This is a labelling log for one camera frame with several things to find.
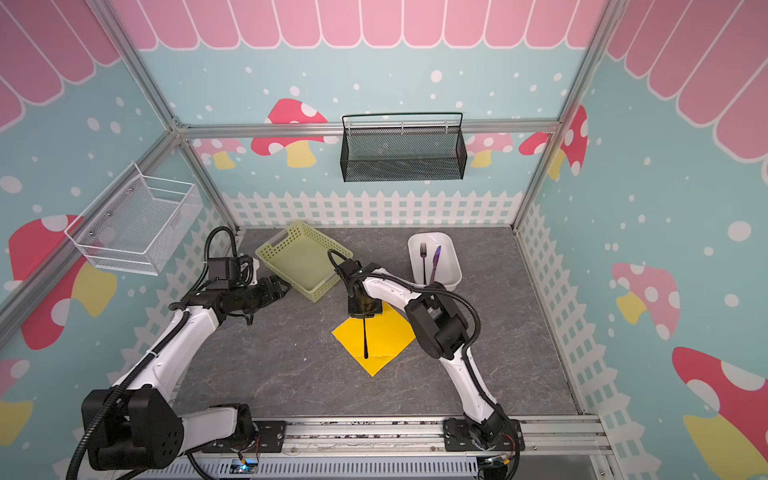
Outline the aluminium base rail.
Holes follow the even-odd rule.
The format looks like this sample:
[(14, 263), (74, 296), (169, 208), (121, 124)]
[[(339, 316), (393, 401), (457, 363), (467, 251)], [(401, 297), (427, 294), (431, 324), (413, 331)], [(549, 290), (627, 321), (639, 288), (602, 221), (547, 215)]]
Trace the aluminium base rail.
[[(620, 479), (618, 461), (595, 416), (521, 416), (525, 450), (448, 452), (442, 416), (295, 417), (281, 453), (195, 453), (145, 479)], [(232, 475), (233, 460), (255, 459), (254, 475)]]

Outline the white plastic bin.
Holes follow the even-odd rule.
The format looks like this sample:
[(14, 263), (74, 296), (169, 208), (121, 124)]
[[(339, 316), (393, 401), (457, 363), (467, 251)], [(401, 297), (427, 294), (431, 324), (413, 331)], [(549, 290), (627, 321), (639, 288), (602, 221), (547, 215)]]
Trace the white plastic bin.
[(432, 270), (432, 257), (438, 245), (442, 246), (435, 282), (442, 284), (448, 291), (454, 291), (463, 278), (457, 252), (452, 239), (443, 232), (427, 232), (412, 235), (407, 242), (408, 253), (414, 282), (422, 283), (422, 262), (419, 246), (425, 242), (428, 247), (426, 258), (427, 281)]

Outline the dark purple spoon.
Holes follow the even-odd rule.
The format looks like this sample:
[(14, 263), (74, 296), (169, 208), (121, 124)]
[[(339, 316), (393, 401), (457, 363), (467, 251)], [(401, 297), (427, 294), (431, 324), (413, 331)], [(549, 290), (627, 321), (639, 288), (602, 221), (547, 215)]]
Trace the dark purple spoon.
[(367, 340), (367, 322), (366, 318), (363, 318), (362, 321), (362, 335), (363, 335), (363, 358), (368, 359), (369, 358), (369, 350), (368, 350), (368, 340)]

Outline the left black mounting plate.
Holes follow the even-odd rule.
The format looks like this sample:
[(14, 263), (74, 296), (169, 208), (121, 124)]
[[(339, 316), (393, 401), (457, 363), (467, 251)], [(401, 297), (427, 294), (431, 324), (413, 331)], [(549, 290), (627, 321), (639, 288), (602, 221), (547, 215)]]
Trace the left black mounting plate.
[(286, 421), (256, 420), (253, 422), (253, 435), (246, 441), (231, 439), (216, 440), (202, 447), (202, 452), (266, 454), (281, 453), (286, 439)]

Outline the yellow paper napkin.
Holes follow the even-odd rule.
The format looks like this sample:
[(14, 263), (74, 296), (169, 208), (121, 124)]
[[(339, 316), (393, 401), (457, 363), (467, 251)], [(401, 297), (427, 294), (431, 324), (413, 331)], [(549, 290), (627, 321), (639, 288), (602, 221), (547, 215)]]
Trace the yellow paper napkin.
[(396, 309), (383, 303), (383, 313), (366, 320), (369, 358), (364, 359), (361, 320), (348, 318), (332, 334), (374, 377), (414, 341), (415, 335), (408, 321)]

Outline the black mounting plate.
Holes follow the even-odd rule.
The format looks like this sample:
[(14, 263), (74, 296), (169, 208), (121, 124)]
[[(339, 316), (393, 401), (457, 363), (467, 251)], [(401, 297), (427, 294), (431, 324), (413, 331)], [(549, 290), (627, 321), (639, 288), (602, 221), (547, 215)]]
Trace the black mounting plate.
[(521, 424), (515, 419), (504, 420), (494, 413), (481, 423), (468, 418), (448, 418), (443, 421), (444, 447), (448, 452), (513, 452), (524, 451)]
[(253, 422), (253, 435), (246, 441), (231, 439), (216, 440), (202, 447), (202, 452), (266, 454), (281, 453), (286, 439), (286, 421), (256, 420)]

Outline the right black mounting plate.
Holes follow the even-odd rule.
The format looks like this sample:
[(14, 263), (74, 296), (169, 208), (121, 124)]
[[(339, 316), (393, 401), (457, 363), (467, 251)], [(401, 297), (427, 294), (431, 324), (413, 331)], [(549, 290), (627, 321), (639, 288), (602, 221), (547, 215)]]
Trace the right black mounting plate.
[(524, 451), (521, 424), (515, 419), (504, 420), (494, 413), (481, 423), (468, 418), (448, 418), (443, 421), (444, 447), (448, 452), (513, 452)]

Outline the green plastic basket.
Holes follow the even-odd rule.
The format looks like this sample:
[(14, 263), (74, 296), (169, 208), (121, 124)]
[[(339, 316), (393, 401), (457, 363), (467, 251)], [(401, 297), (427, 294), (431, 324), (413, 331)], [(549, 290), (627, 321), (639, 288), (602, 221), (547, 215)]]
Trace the green plastic basket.
[(297, 221), (263, 243), (255, 254), (270, 271), (317, 303), (340, 281), (328, 258), (329, 250), (347, 258), (354, 256), (336, 240)]

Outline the green circuit board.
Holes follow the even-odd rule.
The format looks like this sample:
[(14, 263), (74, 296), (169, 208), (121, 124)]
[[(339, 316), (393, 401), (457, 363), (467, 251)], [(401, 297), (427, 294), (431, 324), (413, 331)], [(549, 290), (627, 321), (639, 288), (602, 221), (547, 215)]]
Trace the green circuit board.
[(255, 459), (233, 460), (230, 466), (232, 475), (254, 475), (257, 473), (259, 462)]

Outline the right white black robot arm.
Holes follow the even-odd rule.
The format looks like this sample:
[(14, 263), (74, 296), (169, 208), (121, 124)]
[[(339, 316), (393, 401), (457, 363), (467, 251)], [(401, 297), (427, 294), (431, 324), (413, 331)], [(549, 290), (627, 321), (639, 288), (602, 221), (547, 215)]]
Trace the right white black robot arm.
[(521, 435), (489, 393), (473, 359), (471, 346), (479, 338), (481, 321), (466, 299), (436, 283), (412, 284), (376, 264), (363, 268), (347, 260), (334, 270), (365, 316), (376, 303), (405, 314), (420, 347), (446, 370), (461, 400), (470, 438), (480, 449), (523, 450)]

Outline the dark purple fork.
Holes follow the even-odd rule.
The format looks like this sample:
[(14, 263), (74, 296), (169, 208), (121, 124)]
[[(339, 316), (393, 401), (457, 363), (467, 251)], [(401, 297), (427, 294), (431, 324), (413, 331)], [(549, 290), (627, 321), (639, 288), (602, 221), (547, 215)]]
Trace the dark purple fork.
[(419, 246), (419, 254), (422, 262), (422, 283), (427, 284), (427, 271), (426, 271), (426, 258), (428, 254), (428, 247), (425, 242), (422, 242)]

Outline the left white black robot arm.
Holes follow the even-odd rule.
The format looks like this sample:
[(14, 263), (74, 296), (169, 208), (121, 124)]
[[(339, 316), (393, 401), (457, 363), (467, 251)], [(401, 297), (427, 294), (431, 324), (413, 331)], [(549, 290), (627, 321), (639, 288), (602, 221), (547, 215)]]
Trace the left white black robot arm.
[(180, 415), (170, 397), (196, 352), (228, 317), (251, 323), (290, 288), (277, 276), (221, 289), (207, 281), (172, 303), (174, 317), (161, 338), (110, 388), (93, 390), (83, 400), (84, 434), (67, 478), (76, 478), (84, 461), (97, 471), (143, 472), (209, 444), (234, 451), (255, 447), (260, 431), (247, 405), (224, 403)]

